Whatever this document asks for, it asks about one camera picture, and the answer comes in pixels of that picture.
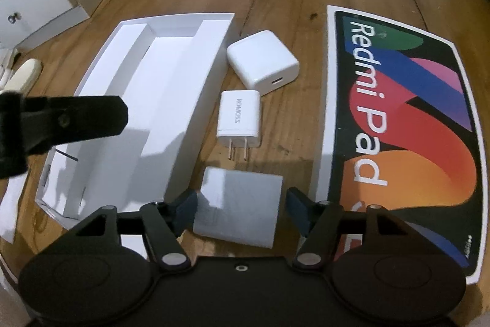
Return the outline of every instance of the white cardboard insert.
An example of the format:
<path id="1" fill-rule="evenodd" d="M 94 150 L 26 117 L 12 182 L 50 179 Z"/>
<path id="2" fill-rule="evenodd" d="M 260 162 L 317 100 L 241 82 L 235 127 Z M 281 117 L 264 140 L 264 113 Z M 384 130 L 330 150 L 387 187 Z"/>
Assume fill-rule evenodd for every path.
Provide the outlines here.
<path id="1" fill-rule="evenodd" d="M 198 193 L 193 232 L 272 248 L 281 187 L 282 176 L 208 166 Z"/>
<path id="2" fill-rule="evenodd" d="M 75 95 L 119 95 L 128 125 L 115 137 L 51 149 L 36 202 L 70 228 L 103 205 L 120 212 L 172 201 L 189 184 L 236 40 L 232 13 L 121 22 Z"/>

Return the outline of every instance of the cabinet door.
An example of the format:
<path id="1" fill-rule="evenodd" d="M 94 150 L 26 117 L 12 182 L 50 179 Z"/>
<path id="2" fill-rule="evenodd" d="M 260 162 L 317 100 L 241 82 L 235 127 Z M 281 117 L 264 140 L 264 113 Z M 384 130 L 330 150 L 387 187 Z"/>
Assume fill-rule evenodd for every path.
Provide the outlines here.
<path id="1" fill-rule="evenodd" d="M 0 0 L 0 44 L 18 45 L 74 6 L 74 0 Z"/>

